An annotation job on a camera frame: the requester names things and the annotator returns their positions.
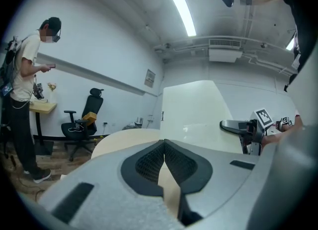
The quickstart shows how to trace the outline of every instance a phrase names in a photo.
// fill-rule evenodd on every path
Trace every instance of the hand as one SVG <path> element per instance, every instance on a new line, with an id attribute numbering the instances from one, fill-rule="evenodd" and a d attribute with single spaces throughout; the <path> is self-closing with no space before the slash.
<path id="1" fill-rule="evenodd" d="M 40 71 L 43 73 L 50 71 L 51 69 L 47 65 L 41 65 L 40 66 Z"/>

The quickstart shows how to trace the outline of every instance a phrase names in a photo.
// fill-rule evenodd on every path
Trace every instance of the backpack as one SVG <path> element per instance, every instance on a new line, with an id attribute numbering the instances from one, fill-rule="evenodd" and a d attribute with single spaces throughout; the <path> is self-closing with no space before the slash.
<path id="1" fill-rule="evenodd" d="M 15 78 L 15 55 L 20 50 L 22 42 L 24 40 L 18 40 L 17 36 L 13 37 L 8 43 L 6 55 L 3 64 L 0 68 L 0 96 L 6 97 L 13 91 L 13 80 Z"/>

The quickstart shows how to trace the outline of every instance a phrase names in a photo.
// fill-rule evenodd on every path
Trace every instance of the ceiling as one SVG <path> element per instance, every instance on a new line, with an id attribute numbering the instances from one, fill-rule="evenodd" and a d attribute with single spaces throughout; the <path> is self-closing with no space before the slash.
<path id="1" fill-rule="evenodd" d="M 191 38 L 172 0 L 98 1 L 126 21 L 165 63 L 185 58 L 208 59 L 209 38 L 227 36 L 241 41 L 242 62 L 265 61 L 273 64 L 266 64 L 269 68 L 276 67 L 283 74 L 294 72 L 293 54 L 286 46 L 295 32 L 295 23 L 289 6 L 282 0 L 259 6 L 235 2 L 231 8 L 221 0 L 186 0 L 197 32 Z"/>

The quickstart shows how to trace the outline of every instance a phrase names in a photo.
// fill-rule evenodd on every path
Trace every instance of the white wall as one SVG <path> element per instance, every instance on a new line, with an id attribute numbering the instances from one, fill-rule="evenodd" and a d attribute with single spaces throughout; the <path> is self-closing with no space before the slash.
<path id="1" fill-rule="evenodd" d="M 249 119 L 253 110 L 265 107 L 275 120 L 283 116 L 294 120 L 295 106 L 283 91 L 288 83 L 284 75 L 251 64 L 184 60 L 165 65 L 164 87 L 197 80 L 215 82 L 233 119 Z"/>
<path id="2" fill-rule="evenodd" d="M 63 111 L 75 110 L 80 117 L 93 87 L 105 89 L 96 135 L 102 135 L 103 122 L 109 123 L 105 134 L 121 130 L 138 116 L 144 117 L 146 126 L 162 81 L 162 61 L 133 35 L 126 23 L 96 0 L 25 0 L 3 40 L 8 42 L 13 35 L 24 38 L 51 16 L 62 21 L 61 39 L 57 44 L 41 44 L 39 53 L 97 72 L 145 94 L 130 93 L 59 70 L 39 73 L 38 82 L 55 82 L 58 86 L 58 107 L 48 116 L 41 115 L 42 134 L 63 136 L 60 125 L 69 121 Z M 148 69 L 156 74 L 153 88 L 144 85 Z M 37 134 L 34 119 L 31 114 L 32 132 Z M 151 123 L 149 128 L 159 126 Z"/>

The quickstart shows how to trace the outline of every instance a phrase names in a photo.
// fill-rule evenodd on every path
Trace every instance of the black office chair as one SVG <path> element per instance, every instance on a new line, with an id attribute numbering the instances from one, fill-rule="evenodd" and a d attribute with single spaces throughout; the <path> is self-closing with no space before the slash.
<path id="1" fill-rule="evenodd" d="M 96 89 L 93 88 L 90 90 L 90 96 L 87 98 L 87 102 L 83 111 L 82 117 L 85 116 L 89 112 L 93 112 L 95 114 L 98 113 L 101 105 L 103 104 L 104 99 L 101 97 L 101 92 L 103 89 Z M 73 161 L 74 154 L 79 148 L 84 148 L 90 153 L 90 150 L 86 145 L 87 144 L 94 144 L 95 141 L 89 140 L 89 137 L 94 135 L 97 131 L 97 127 L 95 123 L 87 126 L 88 120 L 75 120 L 73 114 L 76 113 L 75 111 L 64 111 L 65 113 L 70 114 L 71 122 L 70 123 L 63 123 L 61 125 L 62 132 L 66 138 L 74 142 L 67 142 L 64 143 L 65 149 L 68 150 L 68 145 L 76 145 L 75 149 L 72 151 L 70 155 L 70 161 Z M 73 131 L 72 129 L 76 127 L 76 123 L 83 127 L 81 132 Z"/>

